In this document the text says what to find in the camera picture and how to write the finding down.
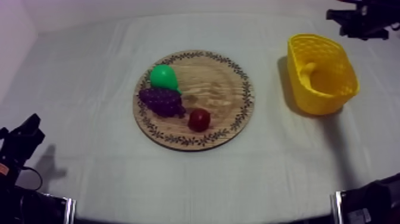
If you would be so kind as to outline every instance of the round wooden tray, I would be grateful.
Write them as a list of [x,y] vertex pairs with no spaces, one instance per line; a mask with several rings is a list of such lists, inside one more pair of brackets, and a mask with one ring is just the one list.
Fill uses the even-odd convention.
[[[185,117],[163,118],[139,99],[150,87],[154,66],[168,64],[177,76]],[[210,128],[194,132],[187,126],[194,108],[211,113]],[[133,96],[133,115],[140,129],[153,141],[180,151],[201,151],[234,138],[247,124],[254,109],[254,89],[249,77],[229,58],[209,51],[182,51],[157,61],[139,79]]]

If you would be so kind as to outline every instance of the purple grapes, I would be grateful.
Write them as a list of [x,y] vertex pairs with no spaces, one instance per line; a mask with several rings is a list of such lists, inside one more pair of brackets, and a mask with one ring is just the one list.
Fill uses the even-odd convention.
[[164,88],[143,89],[139,91],[139,99],[161,117],[183,117],[186,110],[182,107],[182,99],[177,91]]

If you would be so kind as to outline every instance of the yellow basket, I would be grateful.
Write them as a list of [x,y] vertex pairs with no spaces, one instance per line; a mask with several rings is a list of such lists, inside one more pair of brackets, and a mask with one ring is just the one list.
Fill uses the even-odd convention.
[[338,43],[298,34],[288,44],[287,69],[301,110],[315,115],[334,113],[358,93],[357,77]]

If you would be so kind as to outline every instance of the red fruit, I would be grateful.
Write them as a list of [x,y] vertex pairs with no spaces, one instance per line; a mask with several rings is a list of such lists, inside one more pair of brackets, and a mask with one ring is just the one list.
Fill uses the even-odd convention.
[[210,113],[204,109],[194,109],[190,113],[189,122],[187,125],[195,132],[202,132],[208,129],[211,121]]

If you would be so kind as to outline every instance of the white table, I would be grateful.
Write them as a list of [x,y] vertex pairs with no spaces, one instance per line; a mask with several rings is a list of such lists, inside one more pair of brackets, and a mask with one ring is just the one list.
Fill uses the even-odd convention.
[[[337,116],[303,117],[286,105],[279,74],[299,32],[337,40],[354,65],[361,91]],[[400,171],[400,41],[338,33],[323,18],[182,14],[43,34],[0,105],[0,125],[40,115],[46,139],[27,165],[44,175],[44,191],[77,199],[80,217],[269,223],[327,214],[332,192]],[[140,75],[185,49],[230,57],[255,87],[243,132],[202,153],[160,147],[132,115]]]

